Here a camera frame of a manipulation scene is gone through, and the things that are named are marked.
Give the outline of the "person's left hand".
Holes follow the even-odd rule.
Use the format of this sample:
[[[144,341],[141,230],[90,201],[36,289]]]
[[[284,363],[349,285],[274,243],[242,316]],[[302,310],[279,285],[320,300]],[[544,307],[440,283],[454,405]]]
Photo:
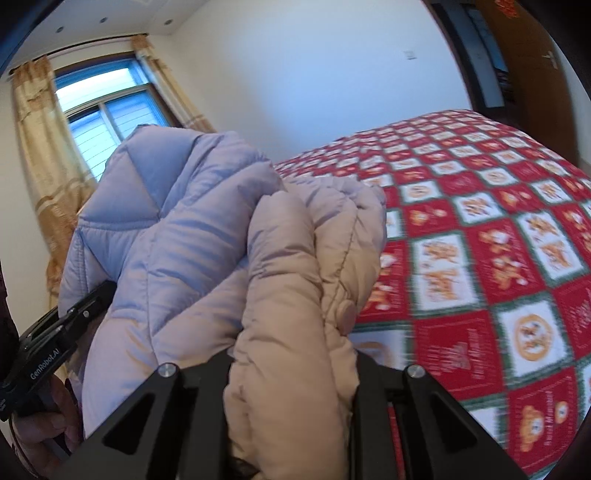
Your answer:
[[[11,435],[17,455],[38,478],[48,478],[61,464],[45,441],[63,434],[67,449],[74,452],[82,440],[80,412],[74,397],[57,376],[51,378],[49,385],[56,412],[41,412],[29,417],[13,416]]]

